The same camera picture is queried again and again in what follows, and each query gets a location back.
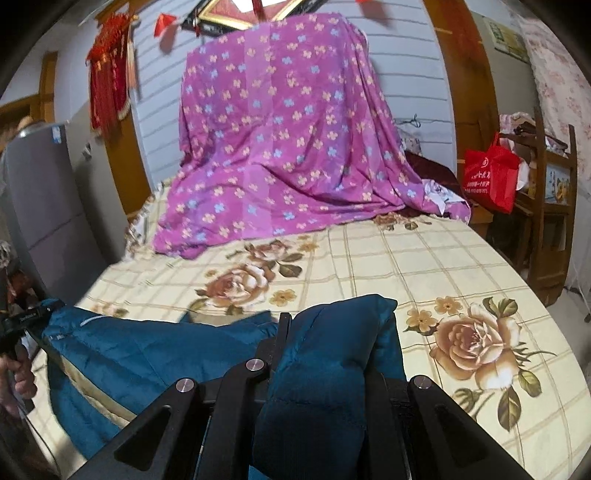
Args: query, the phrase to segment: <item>plaid pattern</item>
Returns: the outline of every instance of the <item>plaid pattern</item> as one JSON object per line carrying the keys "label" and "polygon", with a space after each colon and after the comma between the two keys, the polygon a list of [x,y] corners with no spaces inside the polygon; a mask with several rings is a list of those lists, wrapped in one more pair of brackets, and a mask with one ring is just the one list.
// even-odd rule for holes
{"label": "plaid pattern", "polygon": [[[164,211],[165,195],[166,189],[152,205],[148,238]],[[428,311],[441,320],[446,314],[437,312],[438,297],[452,297],[463,314],[470,304],[482,305],[488,297],[497,302],[514,299],[518,310],[512,317],[521,326],[520,341],[531,351],[555,355],[531,356],[525,367],[539,379],[539,396],[530,397],[514,381],[521,401],[516,426],[507,431],[500,425],[501,390],[482,392],[484,402],[477,403],[477,421],[534,478],[566,480],[591,443],[591,396],[564,336],[521,277],[468,226],[426,216],[415,221],[412,230],[395,225],[387,231],[364,221],[274,239],[287,249],[285,258],[301,256],[290,260],[301,271],[285,277],[275,268],[266,290],[245,304],[243,312],[297,314],[319,303],[369,293],[397,299],[408,378],[428,375],[454,395],[458,389],[478,390],[476,381],[454,379],[429,355],[436,346],[434,336],[407,329],[412,309]],[[256,248],[269,241],[253,244]],[[244,241],[209,248],[194,261],[154,255],[145,245],[132,261],[109,267],[79,306],[105,313],[115,309],[131,319],[178,322],[200,298],[196,291],[203,295],[208,284],[224,272],[248,262],[248,255]],[[201,298],[199,313],[204,315],[196,321],[221,325],[235,319],[225,316],[225,309],[212,304],[211,298]]]}

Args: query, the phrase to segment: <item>poster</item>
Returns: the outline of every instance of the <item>poster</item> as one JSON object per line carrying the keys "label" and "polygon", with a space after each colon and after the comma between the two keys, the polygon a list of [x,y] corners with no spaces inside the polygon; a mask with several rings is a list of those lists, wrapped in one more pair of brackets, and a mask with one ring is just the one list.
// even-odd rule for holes
{"label": "poster", "polygon": [[527,56],[527,50],[523,37],[504,25],[498,24],[490,18],[484,19],[489,32],[491,33],[492,43],[495,49],[511,55],[518,60],[526,63],[530,62]]}

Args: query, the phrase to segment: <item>red flag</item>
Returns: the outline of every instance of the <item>red flag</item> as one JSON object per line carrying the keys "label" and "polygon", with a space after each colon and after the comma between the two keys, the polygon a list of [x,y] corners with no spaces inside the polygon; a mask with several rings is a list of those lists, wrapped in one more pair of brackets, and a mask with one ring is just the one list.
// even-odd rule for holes
{"label": "red flag", "polygon": [[162,35],[164,30],[172,25],[176,19],[177,17],[174,15],[160,14],[156,20],[156,26],[154,27],[154,37],[159,37]]}
{"label": "red flag", "polygon": [[265,21],[265,9],[262,6],[262,0],[252,0],[252,9],[260,22]]}

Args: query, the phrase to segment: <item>blue jacket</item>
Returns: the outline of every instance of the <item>blue jacket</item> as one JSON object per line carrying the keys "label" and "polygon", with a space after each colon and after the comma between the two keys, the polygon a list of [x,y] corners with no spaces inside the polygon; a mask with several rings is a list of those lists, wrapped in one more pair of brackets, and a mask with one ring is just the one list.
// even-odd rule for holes
{"label": "blue jacket", "polygon": [[[365,434],[365,368],[405,378],[396,306],[395,300],[368,295],[295,317],[295,335],[256,421],[253,463],[259,471],[251,469],[252,480],[266,478],[261,472],[277,480],[354,477]],[[179,378],[222,377],[276,331],[269,312],[213,327],[96,317],[65,307],[52,315],[42,337],[107,397],[138,414]],[[58,421],[90,458],[119,427],[51,361],[48,378]]]}

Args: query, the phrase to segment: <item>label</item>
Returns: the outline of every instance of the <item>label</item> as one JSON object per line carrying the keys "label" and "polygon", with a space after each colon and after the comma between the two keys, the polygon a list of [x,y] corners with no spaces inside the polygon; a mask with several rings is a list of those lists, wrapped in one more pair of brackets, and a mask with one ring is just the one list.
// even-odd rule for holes
{"label": "label", "polygon": [[60,127],[51,127],[51,134],[53,136],[54,143],[61,143],[61,130]]}

